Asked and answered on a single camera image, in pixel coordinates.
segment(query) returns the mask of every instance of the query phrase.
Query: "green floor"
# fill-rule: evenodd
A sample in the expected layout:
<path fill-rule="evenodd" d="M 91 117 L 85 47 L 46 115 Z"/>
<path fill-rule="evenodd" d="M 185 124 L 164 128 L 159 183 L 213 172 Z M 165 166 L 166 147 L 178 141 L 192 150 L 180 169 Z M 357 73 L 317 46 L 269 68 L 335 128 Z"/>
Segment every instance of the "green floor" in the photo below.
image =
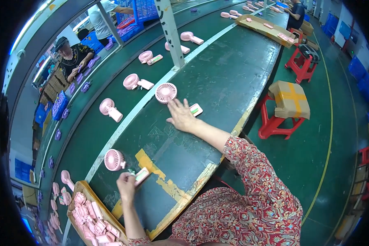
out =
<path fill-rule="evenodd" d="M 369 145 L 366 118 L 369 109 L 359 93 L 354 77 L 347 70 L 350 59 L 329 42 L 315 18 L 310 22 L 314 33 L 309 39 L 315 41 L 316 36 L 320 44 L 318 53 L 321 56 L 323 52 L 332 94 L 333 133 L 327 167 L 325 165 L 330 144 L 331 106 L 323 60 L 318 64 L 311 82 L 301 83 L 310 105 L 310 120 L 305 121 L 289 140 L 284 140 L 281 135 L 262 140 L 258 137 L 258 129 L 262 124 L 261 116 L 258 116 L 248 136 L 266 154 L 278 177 L 302 204 L 304 217 L 307 217 L 302 226 L 301 245 L 322 246 L 333 245 L 332 233 L 351 189 L 355 153 L 359 148 Z M 294 47 L 284 49 L 274 81 L 295 82 L 294 72 L 284 68 L 294 50 Z M 270 115 L 274 107 L 274 102 L 267 104 Z M 225 171 L 222 179 L 238 192 L 244 193 L 243 184 L 240 178 L 235 177 L 233 171 Z"/>

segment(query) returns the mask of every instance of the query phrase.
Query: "cardboard box of pink parts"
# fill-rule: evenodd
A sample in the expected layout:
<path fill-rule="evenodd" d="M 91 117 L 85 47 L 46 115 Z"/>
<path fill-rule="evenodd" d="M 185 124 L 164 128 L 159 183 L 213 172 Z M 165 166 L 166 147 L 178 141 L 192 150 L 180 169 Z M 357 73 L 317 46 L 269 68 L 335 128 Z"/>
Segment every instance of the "cardboard box of pink parts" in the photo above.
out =
<path fill-rule="evenodd" d="M 287 31 L 285 28 L 280 27 L 278 25 L 275 25 L 273 22 L 267 21 L 265 19 L 262 19 L 260 17 L 254 16 L 254 15 L 242 15 L 238 18 L 236 18 L 235 23 L 247 27 L 249 29 L 252 29 L 258 33 L 261 33 L 262 35 L 265 35 L 269 37 L 270 39 L 275 40 L 276 42 L 280 43 L 281 45 L 284 45 L 287 48 L 290 48 L 293 44 L 298 42 L 298 39 L 295 38 L 295 35 L 291 32 Z M 292 38 L 293 42 L 285 41 L 281 39 L 279 34 L 282 33 L 287 38 Z"/>
<path fill-rule="evenodd" d="M 124 227 L 103 205 L 86 181 L 75 184 L 67 216 L 87 246 L 129 244 Z"/>

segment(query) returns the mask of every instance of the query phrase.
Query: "woman in black floral shirt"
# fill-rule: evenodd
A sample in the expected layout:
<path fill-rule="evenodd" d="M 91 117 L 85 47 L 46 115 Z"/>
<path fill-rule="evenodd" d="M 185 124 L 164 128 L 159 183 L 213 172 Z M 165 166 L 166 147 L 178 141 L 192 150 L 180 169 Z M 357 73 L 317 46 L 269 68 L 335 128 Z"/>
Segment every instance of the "woman in black floral shirt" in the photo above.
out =
<path fill-rule="evenodd" d="M 78 74 L 79 67 L 86 67 L 94 56 L 94 50 L 86 45 L 75 44 L 70 47 L 66 37 L 59 38 L 55 51 L 63 56 L 59 67 L 68 82 L 72 82 Z"/>

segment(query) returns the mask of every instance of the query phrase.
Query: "black t-shirt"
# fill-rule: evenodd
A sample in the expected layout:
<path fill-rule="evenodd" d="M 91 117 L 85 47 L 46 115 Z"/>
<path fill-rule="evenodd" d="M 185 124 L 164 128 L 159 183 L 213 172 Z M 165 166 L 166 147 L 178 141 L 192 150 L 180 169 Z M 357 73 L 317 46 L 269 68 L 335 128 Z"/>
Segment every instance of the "black t-shirt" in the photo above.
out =
<path fill-rule="evenodd" d="M 303 18 L 305 17 L 305 7 L 303 7 L 303 4 L 301 3 L 296 3 L 292 7 L 291 12 L 293 14 L 299 14 L 301 17 L 299 18 L 299 20 L 296 20 L 290 15 L 290 17 L 288 18 L 288 26 L 291 28 L 299 29 L 302 26 Z"/>

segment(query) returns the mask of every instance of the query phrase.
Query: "metal frame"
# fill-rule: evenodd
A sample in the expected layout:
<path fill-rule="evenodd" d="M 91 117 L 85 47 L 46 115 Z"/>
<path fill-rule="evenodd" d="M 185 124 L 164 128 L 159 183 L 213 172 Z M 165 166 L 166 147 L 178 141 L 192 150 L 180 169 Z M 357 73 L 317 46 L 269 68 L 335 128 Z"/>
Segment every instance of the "metal frame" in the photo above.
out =
<path fill-rule="evenodd" d="M 173 61 L 173 71 L 178 71 L 184 66 L 184 55 L 182 53 L 181 42 L 179 40 L 178 30 L 173 17 L 172 7 L 170 0 L 154 0 L 158 17 L 164 36 L 170 47 L 170 53 Z"/>
<path fill-rule="evenodd" d="M 100 2 L 97 2 L 97 7 L 100 10 L 101 17 L 103 17 L 105 24 L 108 26 L 109 31 L 112 33 L 113 37 L 116 39 L 120 46 L 123 46 L 124 42 L 120 38 L 118 32 L 116 31 L 115 26 L 113 25 L 110 16 L 105 12 L 103 5 Z"/>

